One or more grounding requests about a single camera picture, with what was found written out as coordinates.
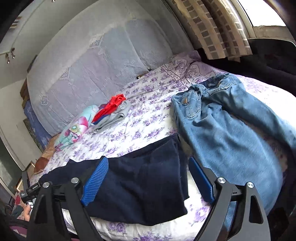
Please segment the floral bedspread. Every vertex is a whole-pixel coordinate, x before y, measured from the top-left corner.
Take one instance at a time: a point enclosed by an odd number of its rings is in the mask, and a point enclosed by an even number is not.
[[[135,82],[129,83],[122,93],[132,104],[128,116],[120,123],[100,134],[88,130],[83,138],[50,159],[43,173],[35,175],[31,184],[38,181],[42,174],[56,167],[64,166],[71,158],[77,162],[86,159],[118,157],[145,147],[168,135],[177,132],[171,110],[171,96],[188,89],[193,83],[200,83],[223,71],[200,61],[196,51],[179,54],[158,69],[149,72]],[[246,90],[272,108],[277,115],[291,125],[295,115],[285,111],[284,101],[296,106],[296,98],[290,93],[258,80],[238,76]],[[287,155],[280,144],[262,133],[260,135],[271,145],[286,169]],[[184,204],[188,214],[175,220],[155,226],[140,224],[113,223],[91,218],[95,227],[105,240],[163,241],[193,240],[201,229],[210,211],[210,205],[203,201],[196,184],[188,171],[188,191],[190,198]],[[68,210],[63,210],[67,228],[75,232]]]

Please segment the silver knob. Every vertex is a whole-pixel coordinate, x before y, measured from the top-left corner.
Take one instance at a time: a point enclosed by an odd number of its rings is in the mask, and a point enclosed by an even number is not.
[[[43,185],[42,185],[44,188],[48,188],[49,187],[49,182],[45,182],[45,183],[43,183]]]
[[[249,188],[253,188],[253,187],[254,187],[254,184],[253,184],[252,182],[247,182],[247,186],[248,186]]]
[[[72,182],[73,184],[78,183],[78,182],[79,182],[79,178],[74,177],[74,178],[71,179],[71,182]]]
[[[226,182],[226,180],[225,180],[225,178],[223,178],[223,177],[219,177],[219,178],[218,178],[218,182],[220,182],[221,184],[223,184],[223,183]]]

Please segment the window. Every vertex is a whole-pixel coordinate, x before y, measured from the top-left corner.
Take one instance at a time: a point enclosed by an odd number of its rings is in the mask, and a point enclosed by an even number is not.
[[[246,11],[252,25],[286,26],[280,16],[264,0],[238,0]]]

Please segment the person's hand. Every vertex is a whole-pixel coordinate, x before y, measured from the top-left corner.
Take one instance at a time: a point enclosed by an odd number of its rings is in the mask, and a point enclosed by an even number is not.
[[[24,208],[24,218],[26,221],[30,220],[30,211],[31,211],[31,207],[30,205],[26,205],[26,207]]]

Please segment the brown cushion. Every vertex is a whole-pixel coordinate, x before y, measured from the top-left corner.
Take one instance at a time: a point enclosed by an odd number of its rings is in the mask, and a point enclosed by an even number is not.
[[[48,164],[49,159],[45,157],[40,157],[35,164],[34,174],[38,174],[40,172],[43,172],[44,168]]]
[[[49,160],[55,153],[54,142],[59,137],[59,134],[55,135],[53,138],[50,139],[49,143],[46,146],[42,156],[36,161],[34,174],[38,174],[43,172],[44,168],[48,164]]]

